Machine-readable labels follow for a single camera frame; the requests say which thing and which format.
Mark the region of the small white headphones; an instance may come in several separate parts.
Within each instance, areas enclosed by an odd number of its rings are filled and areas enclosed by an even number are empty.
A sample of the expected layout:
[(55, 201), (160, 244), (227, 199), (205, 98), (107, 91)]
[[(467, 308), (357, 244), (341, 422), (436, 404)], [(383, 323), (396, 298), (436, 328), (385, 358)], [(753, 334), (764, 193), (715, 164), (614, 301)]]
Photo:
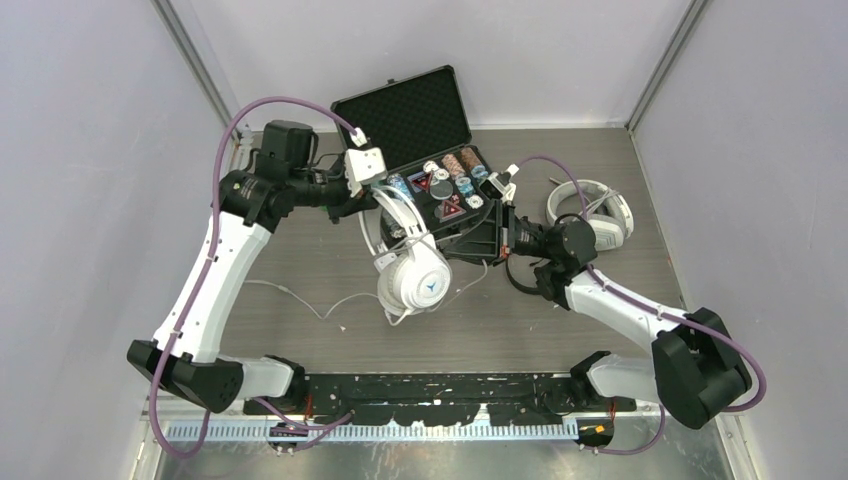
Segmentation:
[[(408, 317), (439, 309), (449, 292), (453, 272), (410, 198), (388, 185), (372, 188), (371, 194), (379, 208), (360, 212), (359, 224), (379, 273), (373, 297), (381, 304), (389, 325), (396, 327)], [(388, 247), (382, 238), (384, 212), (404, 232), (393, 247)]]

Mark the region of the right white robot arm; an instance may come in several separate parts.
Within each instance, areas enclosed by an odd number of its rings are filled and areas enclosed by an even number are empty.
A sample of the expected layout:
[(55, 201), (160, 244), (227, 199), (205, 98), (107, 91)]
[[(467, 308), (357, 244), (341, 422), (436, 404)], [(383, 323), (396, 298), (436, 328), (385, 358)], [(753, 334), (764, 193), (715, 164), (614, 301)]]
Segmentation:
[(680, 424), (699, 429), (764, 397), (762, 368), (717, 313), (663, 305), (603, 274), (592, 264), (595, 233), (578, 214), (542, 225), (495, 201), (475, 224), (445, 239), (441, 250), (450, 259), (489, 266), (513, 256), (537, 258), (537, 296), (608, 326), (645, 351), (643, 358), (597, 352), (575, 365), (570, 392), (584, 410), (626, 397), (656, 403)]

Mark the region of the large white gaming headphones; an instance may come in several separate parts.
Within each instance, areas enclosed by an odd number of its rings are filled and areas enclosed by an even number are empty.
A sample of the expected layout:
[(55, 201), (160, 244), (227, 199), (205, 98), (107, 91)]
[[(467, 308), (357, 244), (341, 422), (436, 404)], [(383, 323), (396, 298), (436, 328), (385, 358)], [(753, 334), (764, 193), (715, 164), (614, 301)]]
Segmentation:
[[(577, 196), (578, 190), (572, 182), (550, 181), (556, 187), (546, 201), (546, 216), (550, 223), (557, 218), (560, 204)], [(587, 200), (588, 223), (593, 228), (597, 251), (608, 251), (623, 246), (634, 231), (634, 215), (624, 196), (607, 185), (589, 179), (578, 181), (580, 191)]]

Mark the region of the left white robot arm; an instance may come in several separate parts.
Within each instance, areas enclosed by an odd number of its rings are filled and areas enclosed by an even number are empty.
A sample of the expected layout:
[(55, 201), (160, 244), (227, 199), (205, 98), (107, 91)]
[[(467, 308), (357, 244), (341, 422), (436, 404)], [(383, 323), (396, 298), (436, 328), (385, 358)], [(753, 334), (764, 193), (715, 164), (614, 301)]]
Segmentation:
[(197, 260), (170, 315), (150, 340), (135, 340), (128, 362), (167, 392), (212, 413), (237, 400), (266, 399), (284, 414), (305, 406), (304, 368), (275, 355), (238, 359), (220, 344), (252, 264), (280, 221), (297, 207), (323, 208), (332, 222), (376, 205), (367, 191), (387, 171), (381, 150), (362, 131), (353, 146), (320, 169), (313, 128), (275, 120), (266, 125), (248, 165), (218, 181), (218, 202)]

